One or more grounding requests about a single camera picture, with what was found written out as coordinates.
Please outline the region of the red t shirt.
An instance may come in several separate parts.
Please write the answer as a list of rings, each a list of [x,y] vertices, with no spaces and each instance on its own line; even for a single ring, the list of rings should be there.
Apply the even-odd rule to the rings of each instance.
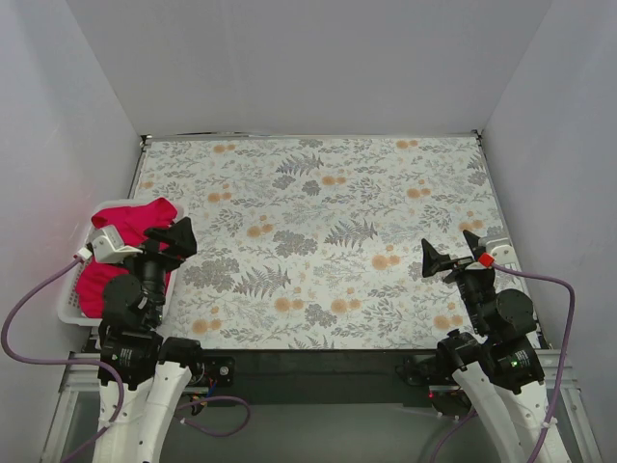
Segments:
[[[91,222],[96,230],[114,226],[126,245],[138,247],[147,239],[146,229],[166,228],[174,222],[177,214],[172,203],[158,198],[144,205],[102,208],[92,216]],[[101,318],[103,289],[114,277],[122,274],[127,274],[127,270],[91,259],[75,286],[80,310],[85,317]]]

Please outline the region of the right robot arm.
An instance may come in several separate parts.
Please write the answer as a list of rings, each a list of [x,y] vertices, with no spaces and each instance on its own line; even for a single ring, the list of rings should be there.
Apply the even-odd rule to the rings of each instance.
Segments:
[[[517,289],[496,290],[497,272],[512,274],[509,239],[463,232],[470,254],[453,258],[422,240],[422,275],[455,284],[473,330],[451,331],[437,345],[439,377],[469,398],[503,462],[568,462],[539,356],[528,336],[537,328],[533,302]]]

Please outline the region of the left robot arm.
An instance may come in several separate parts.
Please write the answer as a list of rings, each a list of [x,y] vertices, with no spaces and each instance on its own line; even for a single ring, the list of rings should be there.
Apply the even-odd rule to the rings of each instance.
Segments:
[[[126,244],[113,226],[93,235],[96,262],[124,268],[103,289],[98,326],[100,412],[95,462],[157,462],[186,386],[204,377],[196,340],[163,338],[166,278],[197,252],[190,218]]]

